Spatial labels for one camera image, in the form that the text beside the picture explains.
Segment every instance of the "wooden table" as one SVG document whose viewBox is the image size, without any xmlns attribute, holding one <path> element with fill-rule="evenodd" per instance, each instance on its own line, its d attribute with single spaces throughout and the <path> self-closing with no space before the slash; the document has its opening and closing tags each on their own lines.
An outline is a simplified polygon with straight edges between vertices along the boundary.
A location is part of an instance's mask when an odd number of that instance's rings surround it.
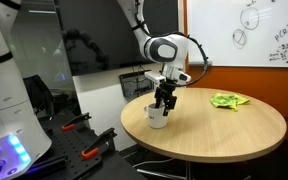
<svg viewBox="0 0 288 180">
<path fill-rule="evenodd" d="M 175 109 L 162 129 L 148 126 L 144 106 L 154 103 L 154 93 L 141 96 L 125 106 L 121 120 L 127 134 L 141 146 L 156 153 L 191 162 L 228 163 L 263 156 L 283 141 L 283 116 L 255 98 L 238 105 L 238 112 L 215 108 L 210 98 L 228 91 L 178 88 Z"/>
</svg>

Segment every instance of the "mug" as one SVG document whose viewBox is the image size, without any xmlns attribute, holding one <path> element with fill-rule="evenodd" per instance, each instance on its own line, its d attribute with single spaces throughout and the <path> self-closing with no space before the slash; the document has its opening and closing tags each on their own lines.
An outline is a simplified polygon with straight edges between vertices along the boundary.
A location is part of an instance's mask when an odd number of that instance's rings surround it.
<svg viewBox="0 0 288 180">
<path fill-rule="evenodd" d="M 148 125 L 151 128 L 163 128 L 167 124 L 167 116 L 163 116 L 164 105 L 155 108 L 155 103 L 144 107 L 144 112 L 147 115 Z"/>
</svg>

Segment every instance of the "cable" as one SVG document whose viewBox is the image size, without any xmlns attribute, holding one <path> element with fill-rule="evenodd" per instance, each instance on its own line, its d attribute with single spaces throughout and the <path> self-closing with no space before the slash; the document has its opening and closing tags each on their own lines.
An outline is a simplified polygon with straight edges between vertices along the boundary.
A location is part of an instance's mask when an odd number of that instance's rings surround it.
<svg viewBox="0 0 288 180">
<path fill-rule="evenodd" d="M 198 81 L 200 81 L 200 80 L 204 77 L 204 75 L 206 74 L 207 69 L 208 69 L 208 61 L 207 61 L 208 57 L 206 56 L 206 54 L 205 54 L 205 52 L 204 52 L 204 50 L 203 50 L 203 48 L 202 48 L 202 45 L 200 45 L 200 44 L 197 42 L 196 39 L 191 38 L 189 35 L 186 36 L 184 33 L 178 32 L 178 31 L 174 31 L 174 32 L 170 32 L 170 33 L 164 33 L 164 34 L 161 34 L 161 35 L 152 35 L 152 34 L 150 34 L 150 33 L 144 28 L 145 23 L 142 23 L 142 21 L 139 20 L 138 17 L 137 17 L 139 5 L 140 5 L 140 2 L 139 2 L 138 0 L 135 0 L 136 11 L 135 11 L 135 14 L 134 14 L 134 15 L 135 15 L 136 22 L 137 22 L 137 24 L 139 25 L 139 27 L 141 28 L 141 30 L 142 30 L 147 36 L 150 37 L 150 39 L 148 39 L 148 40 L 145 42 L 145 44 L 144 44 L 144 55 L 146 56 L 147 59 L 149 59 L 149 58 L 147 57 L 147 54 L 146 54 L 146 51 L 145 51 L 146 46 L 147 46 L 147 43 L 148 43 L 152 38 L 164 37 L 164 36 L 169 36 L 169 35 L 172 35 L 172 34 L 183 36 L 183 37 L 189 39 L 190 41 L 192 41 L 194 44 L 196 44 L 196 46 L 197 46 L 198 49 L 200 50 L 200 53 L 201 53 L 201 55 L 202 55 L 202 57 L 203 57 L 203 61 L 204 61 L 203 72 L 202 72 L 202 74 L 201 74 L 198 78 L 196 78 L 194 81 L 191 81 L 191 82 L 188 82 L 188 83 L 182 84 L 182 85 L 180 85 L 180 84 L 171 84 L 171 83 L 167 83 L 167 82 L 164 82 L 163 84 L 165 84 L 165 85 L 167 85 L 167 86 L 172 86 L 172 87 L 186 87 L 186 86 L 193 85 L 193 84 L 197 83 Z"/>
<path fill-rule="evenodd" d="M 142 82 L 148 80 L 148 78 L 144 77 L 144 79 L 140 80 L 140 73 L 141 73 L 141 69 L 143 70 L 143 72 L 145 72 L 145 68 L 142 66 L 142 65 L 139 65 L 138 68 L 137 68 L 137 72 L 135 71 L 134 69 L 134 66 L 132 66 L 132 71 L 133 71 L 133 76 L 135 78 L 135 81 L 125 81 L 124 84 L 126 83 L 135 83 L 136 84 L 136 94 L 137 94 L 137 97 L 139 97 L 141 95 L 141 84 Z"/>
<path fill-rule="evenodd" d="M 173 159 L 174 159 L 174 158 L 167 159 L 167 160 L 163 160 L 163 161 L 145 161 L 145 162 L 142 162 L 142 163 L 138 163 L 138 164 L 133 165 L 133 168 L 135 168 L 135 167 L 137 167 L 137 166 L 141 166 L 141 165 L 143 165 L 143 164 L 165 163 L 165 162 L 172 161 Z"/>
</svg>

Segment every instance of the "black chair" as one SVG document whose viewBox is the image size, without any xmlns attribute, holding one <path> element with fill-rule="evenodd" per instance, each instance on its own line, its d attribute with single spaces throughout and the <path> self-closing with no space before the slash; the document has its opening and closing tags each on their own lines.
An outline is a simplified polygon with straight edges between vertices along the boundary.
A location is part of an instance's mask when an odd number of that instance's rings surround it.
<svg viewBox="0 0 288 180">
<path fill-rule="evenodd" d="M 52 118 L 64 109 L 69 95 L 61 93 L 53 96 L 39 75 L 23 78 L 23 80 L 36 115 L 43 111 Z"/>
</svg>

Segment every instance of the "green rag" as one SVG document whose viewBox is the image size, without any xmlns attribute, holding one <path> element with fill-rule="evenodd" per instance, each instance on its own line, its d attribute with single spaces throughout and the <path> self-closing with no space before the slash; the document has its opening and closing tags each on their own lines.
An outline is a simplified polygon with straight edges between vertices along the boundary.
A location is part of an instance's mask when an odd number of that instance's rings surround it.
<svg viewBox="0 0 288 180">
<path fill-rule="evenodd" d="M 249 99 L 243 98 L 238 94 L 221 94 L 216 93 L 211 98 L 211 103 L 215 107 L 229 107 L 233 111 L 237 111 L 237 105 L 250 102 Z"/>
</svg>

